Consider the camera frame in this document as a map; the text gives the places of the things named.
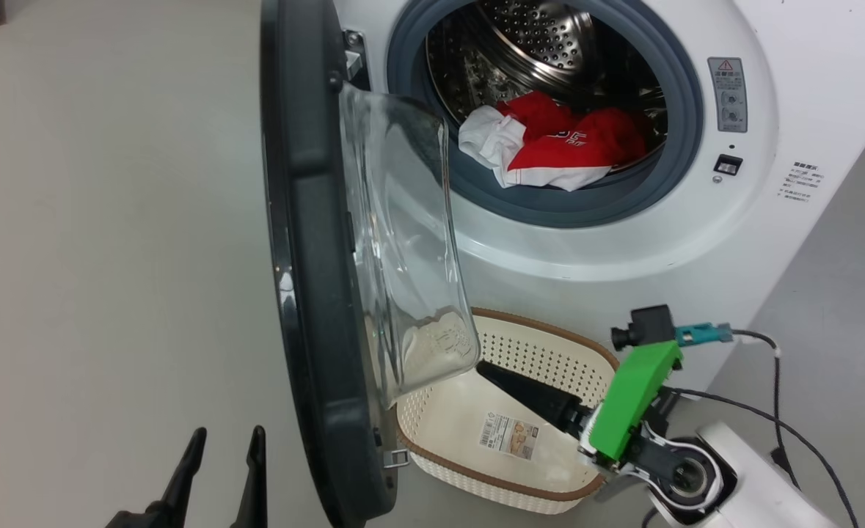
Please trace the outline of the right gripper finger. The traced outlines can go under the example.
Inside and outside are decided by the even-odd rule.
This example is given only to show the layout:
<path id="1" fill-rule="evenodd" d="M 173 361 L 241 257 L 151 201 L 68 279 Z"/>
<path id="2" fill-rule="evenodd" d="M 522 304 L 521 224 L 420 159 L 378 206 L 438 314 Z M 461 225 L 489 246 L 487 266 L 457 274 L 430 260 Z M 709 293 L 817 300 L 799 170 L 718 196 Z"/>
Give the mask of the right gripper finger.
<path id="1" fill-rule="evenodd" d="M 545 382 L 485 361 L 476 364 L 475 370 L 537 417 L 573 438 L 580 438 L 594 415 L 594 408 L 583 404 L 582 399 Z"/>

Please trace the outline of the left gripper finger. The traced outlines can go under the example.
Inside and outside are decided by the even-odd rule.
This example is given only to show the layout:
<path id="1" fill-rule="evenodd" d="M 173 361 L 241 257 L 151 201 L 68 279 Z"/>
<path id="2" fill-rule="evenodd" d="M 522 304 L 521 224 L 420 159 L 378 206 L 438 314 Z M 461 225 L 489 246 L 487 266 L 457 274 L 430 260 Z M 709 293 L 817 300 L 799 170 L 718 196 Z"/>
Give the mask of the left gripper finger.
<path id="1" fill-rule="evenodd" d="M 160 500 L 151 502 L 142 513 L 118 511 L 107 527 L 183 527 L 206 439 L 206 428 L 195 429 Z"/>
<path id="2" fill-rule="evenodd" d="M 266 431 L 256 425 L 247 451 L 247 480 L 232 528 L 268 527 Z"/>

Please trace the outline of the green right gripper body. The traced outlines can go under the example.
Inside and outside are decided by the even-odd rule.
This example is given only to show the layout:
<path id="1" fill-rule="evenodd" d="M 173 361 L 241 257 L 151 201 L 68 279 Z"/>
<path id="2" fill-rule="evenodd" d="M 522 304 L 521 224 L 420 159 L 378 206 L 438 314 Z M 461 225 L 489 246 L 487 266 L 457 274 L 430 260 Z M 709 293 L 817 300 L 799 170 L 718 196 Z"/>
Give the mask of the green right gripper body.
<path id="1" fill-rule="evenodd" d="M 631 348 L 580 432 L 579 451 L 587 461 L 603 470 L 623 461 L 632 432 L 683 358 L 674 339 Z"/>

